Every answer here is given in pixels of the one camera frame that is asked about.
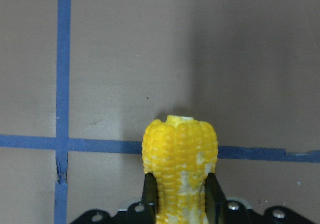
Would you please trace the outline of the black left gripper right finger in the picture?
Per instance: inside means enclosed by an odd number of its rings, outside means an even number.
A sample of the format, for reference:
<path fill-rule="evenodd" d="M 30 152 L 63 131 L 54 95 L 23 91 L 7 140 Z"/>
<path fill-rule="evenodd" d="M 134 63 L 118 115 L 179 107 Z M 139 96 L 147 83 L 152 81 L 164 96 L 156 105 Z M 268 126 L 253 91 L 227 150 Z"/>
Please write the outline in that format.
<path fill-rule="evenodd" d="M 209 173 L 205 180 L 205 196 L 205 213 L 208 222 L 217 224 L 221 218 L 223 204 L 227 199 L 215 173 Z"/>

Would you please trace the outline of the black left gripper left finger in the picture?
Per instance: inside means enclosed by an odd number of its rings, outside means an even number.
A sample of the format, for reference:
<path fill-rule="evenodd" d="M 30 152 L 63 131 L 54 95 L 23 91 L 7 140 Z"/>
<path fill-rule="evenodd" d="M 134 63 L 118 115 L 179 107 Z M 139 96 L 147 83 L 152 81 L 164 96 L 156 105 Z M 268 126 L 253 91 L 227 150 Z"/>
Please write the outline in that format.
<path fill-rule="evenodd" d="M 151 217 L 152 217 L 152 222 L 156 223 L 157 222 L 157 209 L 158 209 L 158 204 L 157 204 L 157 196 L 158 196 L 158 191 L 157 191 L 157 180 L 154 177 L 152 173 L 148 173 L 145 175 L 144 178 L 144 186 L 143 186 L 143 192 L 142 192 L 142 202 L 148 206 L 151 209 Z"/>

